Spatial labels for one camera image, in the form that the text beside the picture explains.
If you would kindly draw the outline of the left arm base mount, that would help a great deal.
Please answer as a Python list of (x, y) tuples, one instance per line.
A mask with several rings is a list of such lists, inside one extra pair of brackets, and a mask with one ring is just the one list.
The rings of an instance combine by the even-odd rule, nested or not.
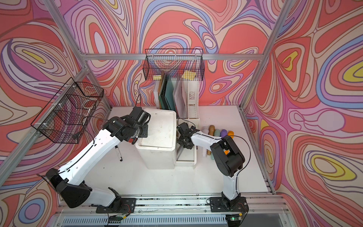
[(107, 214), (107, 213), (118, 213), (118, 214), (131, 214), (135, 210), (136, 198), (123, 198), (113, 188), (109, 187), (114, 195), (114, 201), (108, 206), (97, 205), (96, 213)]

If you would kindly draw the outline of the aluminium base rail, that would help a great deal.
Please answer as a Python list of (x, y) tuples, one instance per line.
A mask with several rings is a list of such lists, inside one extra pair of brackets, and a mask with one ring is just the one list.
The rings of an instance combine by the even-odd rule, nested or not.
[(92, 206), (60, 206), (48, 227), (296, 227), (286, 200), (276, 194), (242, 194), (248, 211), (212, 212), (217, 194), (133, 195), (133, 213), (115, 220), (114, 213), (98, 214)]

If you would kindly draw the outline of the white pull-out drawer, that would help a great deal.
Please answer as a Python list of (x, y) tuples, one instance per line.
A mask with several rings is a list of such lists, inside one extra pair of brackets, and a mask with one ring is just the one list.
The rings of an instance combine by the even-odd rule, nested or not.
[(197, 147), (193, 146), (192, 149), (181, 147), (176, 144), (176, 167), (188, 167), (194, 169), (197, 164)]

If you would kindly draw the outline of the purple microphone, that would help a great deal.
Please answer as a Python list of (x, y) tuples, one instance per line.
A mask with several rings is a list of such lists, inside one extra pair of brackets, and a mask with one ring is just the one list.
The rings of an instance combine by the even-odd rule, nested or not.
[(227, 130), (222, 129), (221, 132), (220, 132), (220, 137), (226, 137), (227, 135), (228, 135)]

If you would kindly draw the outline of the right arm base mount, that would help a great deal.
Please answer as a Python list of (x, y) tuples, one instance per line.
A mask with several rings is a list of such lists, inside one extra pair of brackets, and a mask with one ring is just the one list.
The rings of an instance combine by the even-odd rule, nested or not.
[(237, 196), (231, 201), (226, 197), (210, 197), (207, 199), (207, 204), (210, 206), (211, 212), (239, 212), (244, 214), (249, 211), (246, 198), (242, 196)]

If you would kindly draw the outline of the yellow sticky note pad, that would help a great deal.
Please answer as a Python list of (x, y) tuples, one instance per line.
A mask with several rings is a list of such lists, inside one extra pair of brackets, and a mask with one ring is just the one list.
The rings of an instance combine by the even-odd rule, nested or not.
[(192, 71), (185, 71), (182, 75), (183, 80), (195, 80), (197, 73)]

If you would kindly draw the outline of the orange microphone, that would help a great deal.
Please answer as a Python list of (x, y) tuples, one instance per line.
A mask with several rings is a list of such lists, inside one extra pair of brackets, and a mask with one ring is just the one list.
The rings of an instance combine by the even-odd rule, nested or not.
[[(227, 136), (230, 136), (233, 139), (234, 138), (234, 132), (233, 131), (228, 131)], [(230, 153), (229, 150), (225, 150), (226, 155), (228, 155), (229, 153)]]

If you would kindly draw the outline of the green folders in organizer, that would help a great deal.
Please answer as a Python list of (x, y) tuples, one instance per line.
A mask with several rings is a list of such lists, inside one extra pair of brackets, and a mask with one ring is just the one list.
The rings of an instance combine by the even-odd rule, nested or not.
[(165, 75), (163, 77), (160, 93), (158, 96), (160, 105), (161, 105), (161, 109), (176, 112), (173, 93), (174, 93), (173, 83), (168, 78), (168, 76)]

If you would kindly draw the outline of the small yellow sticky notes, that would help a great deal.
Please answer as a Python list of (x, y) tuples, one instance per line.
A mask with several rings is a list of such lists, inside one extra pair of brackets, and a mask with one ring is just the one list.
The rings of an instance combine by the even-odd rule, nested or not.
[(161, 75), (154, 75), (152, 77), (153, 80), (161, 80), (162, 79), (162, 76)]

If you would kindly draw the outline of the white drawer cabinet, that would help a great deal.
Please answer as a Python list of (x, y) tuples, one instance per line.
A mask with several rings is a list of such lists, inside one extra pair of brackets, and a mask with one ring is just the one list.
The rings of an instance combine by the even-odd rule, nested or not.
[(135, 146), (148, 169), (174, 169), (176, 163), (176, 112), (146, 108), (151, 115), (146, 138)]

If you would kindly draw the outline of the white microphone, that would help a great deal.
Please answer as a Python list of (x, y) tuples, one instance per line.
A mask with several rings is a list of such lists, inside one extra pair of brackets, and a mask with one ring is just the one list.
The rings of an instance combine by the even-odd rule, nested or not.
[[(209, 135), (209, 128), (207, 126), (203, 127), (202, 132), (204, 134), (206, 134), (206, 135)], [(202, 155), (203, 155), (204, 158), (207, 157), (207, 155), (208, 155), (208, 149), (207, 148), (203, 147)]]

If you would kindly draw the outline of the mint green microphone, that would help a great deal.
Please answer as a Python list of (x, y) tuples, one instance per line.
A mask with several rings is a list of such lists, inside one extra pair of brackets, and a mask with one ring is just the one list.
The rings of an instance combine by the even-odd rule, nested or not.
[(221, 131), (219, 129), (215, 129), (214, 136), (215, 137), (220, 137), (220, 135), (221, 135)]

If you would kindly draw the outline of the gold microphone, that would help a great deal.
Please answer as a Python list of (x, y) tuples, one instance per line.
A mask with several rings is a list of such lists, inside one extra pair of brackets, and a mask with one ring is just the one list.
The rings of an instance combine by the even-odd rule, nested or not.
[[(208, 135), (214, 136), (214, 133), (215, 133), (215, 126), (210, 125)], [(210, 150), (207, 150), (207, 155), (211, 156), (211, 154), (212, 154), (212, 152)]]

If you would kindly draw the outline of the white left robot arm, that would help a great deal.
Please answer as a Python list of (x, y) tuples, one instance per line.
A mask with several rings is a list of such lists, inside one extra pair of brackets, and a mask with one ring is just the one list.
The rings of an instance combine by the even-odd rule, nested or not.
[(134, 119), (130, 115), (113, 117), (107, 121), (94, 140), (77, 156), (60, 169), (52, 168), (46, 173), (50, 184), (69, 208), (93, 205), (111, 212), (122, 210), (122, 197), (113, 189), (93, 189), (84, 179), (92, 168), (120, 142), (135, 144), (138, 138), (147, 137), (150, 114)]

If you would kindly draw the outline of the white plastic file organizer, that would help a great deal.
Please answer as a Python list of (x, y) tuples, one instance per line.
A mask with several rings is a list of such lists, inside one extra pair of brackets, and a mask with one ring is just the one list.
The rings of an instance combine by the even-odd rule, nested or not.
[[(159, 93), (162, 80), (156, 80), (153, 94), (156, 107), (161, 109)], [(174, 102), (176, 107), (177, 119), (186, 120), (187, 123), (200, 127), (199, 119), (199, 82), (190, 80), (172, 80), (174, 86)]]

